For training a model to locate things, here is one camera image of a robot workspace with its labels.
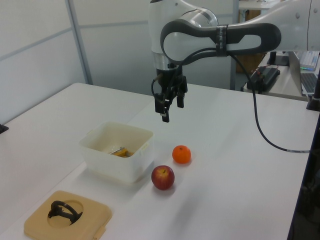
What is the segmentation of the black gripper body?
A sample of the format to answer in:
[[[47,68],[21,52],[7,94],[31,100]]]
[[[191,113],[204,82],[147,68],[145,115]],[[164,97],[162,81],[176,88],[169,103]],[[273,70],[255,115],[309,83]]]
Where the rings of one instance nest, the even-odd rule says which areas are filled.
[[[161,93],[155,93],[155,83],[158,83],[161,87]],[[182,68],[162,70],[156,69],[156,77],[152,80],[152,95],[155,97],[166,96],[171,94],[182,95],[188,92],[187,78],[183,74]]]

